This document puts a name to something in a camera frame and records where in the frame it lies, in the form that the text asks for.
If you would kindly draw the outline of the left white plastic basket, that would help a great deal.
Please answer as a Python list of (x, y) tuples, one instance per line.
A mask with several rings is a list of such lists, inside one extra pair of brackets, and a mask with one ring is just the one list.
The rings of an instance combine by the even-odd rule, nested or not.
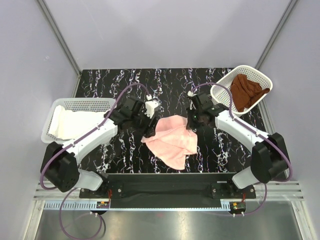
[(104, 120), (115, 103), (113, 98), (59, 98), (55, 100), (44, 123), (41, 141), (58, 144), (78, 138)]

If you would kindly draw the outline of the right white plastic basket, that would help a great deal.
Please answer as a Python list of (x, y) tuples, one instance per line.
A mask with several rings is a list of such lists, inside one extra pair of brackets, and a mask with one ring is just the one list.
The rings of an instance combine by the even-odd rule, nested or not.
[(264, 94), (250, 108), (245, 108), (243, 112), (238, 112), (233, 102), (232, 93), (230, 91), (231, 84), (238, 74), (246, 75), (248, 80), (260, 84), (262, 89), (270, 88), (271, 91), (273, 89), (273, 83), (269, 77), (267, 77), (257, 69), (248, 65), (239, 65), (231, 70), (228, 74), (226, 74), (223, 78), (221, 78), (216, 85), (211, 87), (210, 95), (215, 104), (220, 103), (228, 107), (230, 105), (230, 100), (232, 100), (231, 109), (233, 114), (241, 116), (251, 111), (268, 93)]

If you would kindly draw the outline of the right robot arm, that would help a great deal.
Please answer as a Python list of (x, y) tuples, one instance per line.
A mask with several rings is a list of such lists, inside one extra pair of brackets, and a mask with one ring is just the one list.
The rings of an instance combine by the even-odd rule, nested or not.
[(233, 175), (227, 185), (228, 195), (239, 198), (245, 188), (255, 183), (267, 184), (278, 175), (291, 169), (284, 138), (254, 128), (243, 121), (225, 105), (214, 104), (205, 93), (188, 92), (187, 128), (211, 126), (226, 132), (251, 153), (250, 166)]

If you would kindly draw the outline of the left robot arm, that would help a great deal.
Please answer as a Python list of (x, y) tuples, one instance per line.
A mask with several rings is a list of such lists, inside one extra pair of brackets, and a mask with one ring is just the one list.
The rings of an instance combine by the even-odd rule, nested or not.
[(83, 158), (97, 146), (108, 143), (130, 128), (145, 138), (154, 136), (158, 123), (155, 113), (160, 106), (155, 99), (143, 101), (128, 97), (123, 104), (113, 106), (104, 114), (103, 121), (83, 136), (63, 144), (50, 143), (45, 150), (40, 178), (50, 181), (51, 190), (65, 193), (72, 189), (86, 189), (95, 197), (103, 198), (108, 193), (108, 186), (100, 174), (79, 168)]

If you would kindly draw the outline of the left small circuit board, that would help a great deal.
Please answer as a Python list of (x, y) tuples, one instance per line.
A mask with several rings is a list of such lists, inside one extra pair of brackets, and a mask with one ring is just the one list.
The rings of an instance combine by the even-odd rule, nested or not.
[(110, 208), (110, 202), (109, 201), (98, 201), (96, 203), (97, 209), (109, 209)]

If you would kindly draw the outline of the aluminium frame post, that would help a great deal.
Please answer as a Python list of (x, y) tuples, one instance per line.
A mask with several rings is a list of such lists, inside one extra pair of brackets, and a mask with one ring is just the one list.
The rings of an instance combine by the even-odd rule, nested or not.
[(288, 2), (288, 5), (286, 6), (284, 12), (282, 13), (276, 27), (274, 28), (266, 46), (264, 47), (256, 65), (255, 68), (257, 70), (260, 70), (262, 65), (264, 64), (268, 54), (270, 53), (270, 51), (272, 50), (275, 42), (277, 41), (280, 33), (282, 32), (284, 26), (286, 25), (287, 21), (289, 20), (291, 14), (293, 13), (293, 11), (295, 10), (297, 4), (299, 3), (299, 0), (290, 0)]
[(60, 48), (62, 49), (65, 57), (67, 58), (68, 62), (70, 63), (73, 71), (75, 72), (75, 74), (77, 76), (80, 76), (82, 73), (82, 70), (80, 69), (80, 67), (77, 64), (70, 48), (68, 47), (67, 42), (65, 41), (65, 39), (59, 29), (59, 26), (53, 16), (53, 14), (51, 13), (46, 1), (45, 0), (35, 0), (35, 2), (37, 3), (40, 11), (44, 15), (49, 27), (51, 28), (56, 40), (59, 43)]

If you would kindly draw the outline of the small circuit board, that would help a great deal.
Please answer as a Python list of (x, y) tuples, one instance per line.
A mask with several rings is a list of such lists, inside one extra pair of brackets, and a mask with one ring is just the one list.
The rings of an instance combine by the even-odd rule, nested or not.
[(109, 201), (98, 201), (96, 203), (97, 209), (109, 209), (110, 208), (110, 202)]
[(246, 209), (246, 203), (244, 201), (242, 202), (233, 202), (232, 208), (234, 210), (240, 210), (240, 209)]

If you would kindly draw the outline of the white plastic basket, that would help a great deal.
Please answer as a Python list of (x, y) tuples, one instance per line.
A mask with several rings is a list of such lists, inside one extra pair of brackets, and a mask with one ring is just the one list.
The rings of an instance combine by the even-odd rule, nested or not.
[(115, 103), (113, 98), (59, 98), (55, 100), (44, 123), (41, 141), (58, 144), (78, 138), (104, 120)]
[(223, 78), (221, 78), (216, 85), (211, 87), (210, 95), (215, 104), (220, 103), (228, 107), (230, 105), (230, 100), (232, 100), (231, 109), (233, 114), (241, 116), (251, 111), (268, 93), (264, 94), (250, 108), (245, 108), (243, 112), (238, 112), (233, 102), (232, 93), (230, 91), (231, 84), (238, 74), (246, 75), (248, 80), (260, 84), (262, 89), (270, 88), (271, 91), (273, 89), (273, 83), (269, 77), (267, 77), (257, 69), (248, 65), (239, 65), (231, 70), (228, 74), (226, 74)]

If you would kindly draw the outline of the brown towel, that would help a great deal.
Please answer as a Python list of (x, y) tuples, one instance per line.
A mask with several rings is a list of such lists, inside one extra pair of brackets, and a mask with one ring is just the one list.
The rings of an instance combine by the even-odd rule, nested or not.
[(262, 89), (259, 83), (247, 79), (244, 74), (238, 74), (230, 85), (230, 92), (235, 108), (243, 112), (253, 106), (270, 88)]

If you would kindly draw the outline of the right small circuit board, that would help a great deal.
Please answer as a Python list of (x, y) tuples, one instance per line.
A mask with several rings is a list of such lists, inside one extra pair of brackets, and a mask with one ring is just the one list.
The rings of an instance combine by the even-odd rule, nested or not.
[(242, 202), (233, 202), (232, 208), (234, 210), (240, 210), (240, 209), (246, 209), (246, 203), (244, 201)]

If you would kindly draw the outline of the left aluminium frame post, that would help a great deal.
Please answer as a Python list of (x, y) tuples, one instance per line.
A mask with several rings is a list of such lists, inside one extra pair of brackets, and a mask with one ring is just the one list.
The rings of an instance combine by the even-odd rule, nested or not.
[(56, 40), (59, 43), (60, 48), (62, 49), (65, 57), (67, 58), (68, 62), (70, 63), (73, 71), (75, 72), (75, 74), (77, 76), (80, 76), (82, 73), (82, 70), (80, 69), (80, 67), (77, 64), (70, 48), (68, 47), (67, 42), (65, 41), (65, 39), (59, 29), (59, 26), (53, 16), (53, 14), (51, 13), (46, 1), (45, 0), (35, 0), (35, 2), (37, 3), (40, 11), (44, 15), (49, 27), (51, 28)]

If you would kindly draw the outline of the right aluminium frame post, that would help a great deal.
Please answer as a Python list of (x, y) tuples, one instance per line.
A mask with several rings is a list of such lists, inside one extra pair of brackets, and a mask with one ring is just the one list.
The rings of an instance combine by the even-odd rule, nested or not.
[(256, 65), (255, 68), (257, 70), (260, 70), (262, 65), (264, 64), (268, 54), (270, 53), (270, 51), (272, 50), (275, 42), (277, 41), (280, 33), (282, 32), (284, 26), (286, 25), (287, 21), (289, 20), (291, 14), (293, 13), (293, 11), (295, 10), (297, 4), (299, 3), (299, 0), (290, 0), (288, 2), (288, 5), (286, 6), (284, 12), (282, 13), (276, 27), (274, 28), (266, 46), (264, 47)]

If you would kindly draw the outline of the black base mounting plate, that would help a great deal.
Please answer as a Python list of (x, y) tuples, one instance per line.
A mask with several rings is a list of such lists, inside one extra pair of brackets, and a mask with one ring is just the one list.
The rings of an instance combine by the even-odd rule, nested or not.
[(202, 195), (213, 199), (253, 200), (253, 185), (236, 188), (233, 173), (110, 173), (97, 191), (81, 189), (81, 199), (121, 199), (137, 194)]

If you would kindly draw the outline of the white towel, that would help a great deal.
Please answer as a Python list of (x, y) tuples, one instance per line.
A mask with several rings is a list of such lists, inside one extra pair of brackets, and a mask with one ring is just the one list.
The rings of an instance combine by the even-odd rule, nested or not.
[(104, 112), (66, 110), (55, 107), (48, 133), (57, 139), (70, 140), (89, 131), (104, 119)]

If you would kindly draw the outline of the pink towel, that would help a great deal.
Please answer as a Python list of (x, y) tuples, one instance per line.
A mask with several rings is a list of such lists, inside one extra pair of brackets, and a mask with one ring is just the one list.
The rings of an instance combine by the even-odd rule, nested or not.
[(180, 115), (158, 120), (155, 135), (143, 137), (141, 142), (166, 166), (184, 170), (186, 157), (197, 153), (198, 136), (187, 129), (187, 118)]

